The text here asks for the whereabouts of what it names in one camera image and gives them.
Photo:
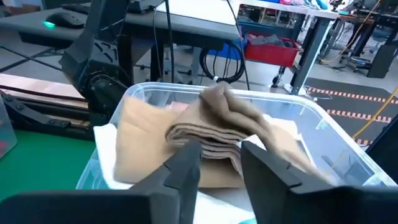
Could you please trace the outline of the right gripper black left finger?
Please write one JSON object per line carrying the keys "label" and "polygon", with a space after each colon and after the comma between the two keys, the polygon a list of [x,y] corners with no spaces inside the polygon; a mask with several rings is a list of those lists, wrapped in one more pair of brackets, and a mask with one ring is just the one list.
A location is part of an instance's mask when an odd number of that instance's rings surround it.
{"label": "right gripper black left finger", "polygon": [[127,190],[54,190],[0,202],[0,224],[192,224],[201,145],[187,142]]}

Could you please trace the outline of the black mouse green light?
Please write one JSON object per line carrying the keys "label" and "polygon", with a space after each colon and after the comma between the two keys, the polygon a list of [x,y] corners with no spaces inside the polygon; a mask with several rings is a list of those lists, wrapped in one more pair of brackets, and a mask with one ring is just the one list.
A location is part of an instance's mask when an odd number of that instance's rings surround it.
{"label": "black mouse green light", "polygon": [[69,29],[84,28],[85,23],[67,12],[53,13],[44,20],[47,27],[64,27]]}

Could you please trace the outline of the white work table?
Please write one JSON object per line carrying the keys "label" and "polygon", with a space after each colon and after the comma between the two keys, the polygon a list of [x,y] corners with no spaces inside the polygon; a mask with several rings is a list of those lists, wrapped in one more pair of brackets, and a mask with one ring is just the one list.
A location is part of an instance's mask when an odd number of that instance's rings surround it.
{"label": "white work table", "polygon": [[303,87],[310,70],[312,69],[317,55],[326,35],[329,31],[329,24],[338,18],[337,12],[331,10],[316,10],[302,6],[292,6],[286,4],[279,4],[273,2],[266,2],[261,0],[238,0],[240,4],[248,6],[264,7],[268,9],[276,9],[280,11],[293,12],[305,16],[313,16],[316,19],[314,25],[310,27],[305,36],[305,41],[302,45],[303,54],[298,64],[294,65],[290,70],[294,74],[290,83],[284,85],[286,92],[291,95],[306,95],[306,90]]}

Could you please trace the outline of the red plastic bin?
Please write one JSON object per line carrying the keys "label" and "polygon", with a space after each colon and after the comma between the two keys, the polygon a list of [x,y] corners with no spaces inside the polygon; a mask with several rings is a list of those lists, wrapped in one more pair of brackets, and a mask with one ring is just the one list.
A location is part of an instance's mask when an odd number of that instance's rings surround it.
{"label": "red plastic bin", "polygon": [[300,50],[300,47],[294,40],[278,37],[283,41],[289,41],[293,47],[279,47],[276,45],[252,45],[247,41],[244,50],[245,58],[256,62],[268,63],[271,65],[279,65],[281,67],[291,67]]}

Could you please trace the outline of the clear plastic bin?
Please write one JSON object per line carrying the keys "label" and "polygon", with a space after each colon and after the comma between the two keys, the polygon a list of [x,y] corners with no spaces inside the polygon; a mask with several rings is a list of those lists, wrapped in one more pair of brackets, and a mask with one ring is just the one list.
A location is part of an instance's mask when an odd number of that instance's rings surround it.
{"label": "clear plastic bin", "polygon": [[[315,162],[314,165],[336,184],[396,186],[365,153],[360,143],[351,139],[328,112],[316,103],[299,96],[278,93],[247,90],[233,92],[271,118],[294,121]],[[109,124],[117,127],[122,107],[118,105]],[[104,181],[97,150],[88,161],[76,187],[109,189]],[[252,212],[249,198],[243,189],[201,189],[200,193]]]}

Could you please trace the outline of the tan towel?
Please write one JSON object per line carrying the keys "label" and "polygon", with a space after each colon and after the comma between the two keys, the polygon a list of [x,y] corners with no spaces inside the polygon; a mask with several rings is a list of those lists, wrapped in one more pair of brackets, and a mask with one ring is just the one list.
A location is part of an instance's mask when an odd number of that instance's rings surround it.
{"label": "tan towel", "polygon": [[178,114],[165,139],[173,146],[199,140],[204,158],[200,187],[241,188],[244,183],[238,143],[252,135],[271,154],[306,173],[326,178],[299,147],[296,129],[262,114],[223,84],[204,89],[195,102]]}
{"label": "tan towel", "polygon": [[[179,146],[166,142],[165,134],[181,114],[178,109],[158,108],[137,98],[125,98],[117,127],[114,179],[135,184],[179,150]],[[229,159],[203,158],[200,173],[200,187],[244,187]]]}

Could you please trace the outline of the grey cloth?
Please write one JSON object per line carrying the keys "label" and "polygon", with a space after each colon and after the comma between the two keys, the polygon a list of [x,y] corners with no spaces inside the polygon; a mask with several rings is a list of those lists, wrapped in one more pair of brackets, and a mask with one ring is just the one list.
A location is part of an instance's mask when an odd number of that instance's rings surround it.
{"label": "grey cloth", "polygon": [[293,47],[294,45],[289,41],[283,41],[278,38],[278,36],[270,35],[270,36],[263,36],[263,35],[253,35],[248,34],[248,41],[252,45],[276,45],[279,47]]}

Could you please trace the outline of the black keyboard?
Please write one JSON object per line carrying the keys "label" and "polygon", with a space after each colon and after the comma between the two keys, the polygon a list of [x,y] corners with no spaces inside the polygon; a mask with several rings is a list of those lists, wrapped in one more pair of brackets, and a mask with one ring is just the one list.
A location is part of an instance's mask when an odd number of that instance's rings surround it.
{"label": "black keyboard", "polygon": [[84,6],[81,4],[62,4],[62,9],[78,12],[80,14],[88,15],[90,12],[89,6]]}

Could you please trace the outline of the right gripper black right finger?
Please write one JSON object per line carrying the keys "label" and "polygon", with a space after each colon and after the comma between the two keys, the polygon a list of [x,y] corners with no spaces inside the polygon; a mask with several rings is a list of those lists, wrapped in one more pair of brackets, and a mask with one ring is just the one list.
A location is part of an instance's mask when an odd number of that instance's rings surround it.
{"label": "right gripper black right finger", "polygon": [[243,141],[241,163],[257,224],[398,224],[398,189],[338,186]]}

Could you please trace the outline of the black partition panel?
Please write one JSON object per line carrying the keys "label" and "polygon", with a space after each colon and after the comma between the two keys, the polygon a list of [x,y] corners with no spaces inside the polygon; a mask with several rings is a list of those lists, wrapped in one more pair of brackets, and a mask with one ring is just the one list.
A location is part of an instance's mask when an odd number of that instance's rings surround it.
{"label": "black partition panel", "polygon": [[398,114],[383,128],[366,153],[398,184]]}

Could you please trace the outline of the green table mat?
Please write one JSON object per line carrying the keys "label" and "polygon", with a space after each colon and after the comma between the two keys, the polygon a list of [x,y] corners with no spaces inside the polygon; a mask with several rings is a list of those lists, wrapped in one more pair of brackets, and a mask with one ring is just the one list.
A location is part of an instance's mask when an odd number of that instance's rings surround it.
{"label": "green table mat", "polygon": [[17,144],[0,159],[0,201],[33,190],[74,189],[91,157],[92,141],[16,131]]}

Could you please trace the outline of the blue plastic bin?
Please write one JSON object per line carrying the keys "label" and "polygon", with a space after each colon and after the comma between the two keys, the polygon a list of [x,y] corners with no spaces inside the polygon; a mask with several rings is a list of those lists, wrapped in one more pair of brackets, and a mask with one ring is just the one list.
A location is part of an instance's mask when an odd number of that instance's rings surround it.
{"label": "blue plastic bin", "polygon": [[223,49],[220,51],[209,50],[209,55],[217,55],[218,57],[230,58],[233,60],[240,60],[239,52],[244,50],[247,45],[247,38],[244,36],[240,41],[234,40],[234,47],[225,43]]}

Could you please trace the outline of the black table frame rail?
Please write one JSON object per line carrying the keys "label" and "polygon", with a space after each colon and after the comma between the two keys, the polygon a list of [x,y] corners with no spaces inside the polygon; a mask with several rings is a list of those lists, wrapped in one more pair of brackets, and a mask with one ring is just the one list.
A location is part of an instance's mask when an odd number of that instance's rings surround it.
{"label": "black table frame rail", "polygon": [[0,85],[0,96],[12,126],[24,131],[93,141],[93,127],[106,121],[102,114],[96,114],[89,108],[56,102],[66,100],[84,103],[82,98],[4,85]]}

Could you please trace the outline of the wooden desk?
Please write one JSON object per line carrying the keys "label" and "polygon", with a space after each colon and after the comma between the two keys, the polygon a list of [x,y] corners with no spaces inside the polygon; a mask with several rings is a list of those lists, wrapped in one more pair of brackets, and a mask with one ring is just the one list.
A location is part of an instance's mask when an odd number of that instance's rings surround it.
{"label": "wooden desk", "polygon": [[387,38],[387,44],[390,44],[398,33],[398,14],[380,14],[378,12],[370,13],[369,17],[365,15],[359,16],[356,14],[352,15],[339,15],[341,21],[348,21],[354,24],[359,24],[358,30],[354,32],[353,39],[348,42],[346,52],[354,43],[355,38],[360,34],[360,38],[351,51],[351,56],[359,57],[367,44],[370,36],[373,34],[377,26],[389,27],[392,29],[391,33]]}

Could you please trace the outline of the grey office desk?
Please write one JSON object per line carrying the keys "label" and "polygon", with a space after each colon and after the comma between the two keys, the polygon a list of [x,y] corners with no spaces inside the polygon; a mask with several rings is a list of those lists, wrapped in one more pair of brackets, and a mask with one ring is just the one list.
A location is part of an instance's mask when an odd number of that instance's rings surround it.
{"label": "grey office desk", "polygon": [[[0,28],[16,30],[24,42],[65,49],[83,32],[82,29],[67,29],[44,25],[44,20],[51,14],[66,12],[56,8],[46,11],[31,12],[0,19]],[[204,21],[191,17],[171,15],[172,40],[178,45],[190,45],[203,49],[220,50],[228,40],[239,38],[237,27],[217,22]],[[132,63],[136,64],[142,56],[154,46],[169,43],[167,15],[164,12],[146,14],[127,14],[124,33],[130,35],[136,46],[132,49]]]}

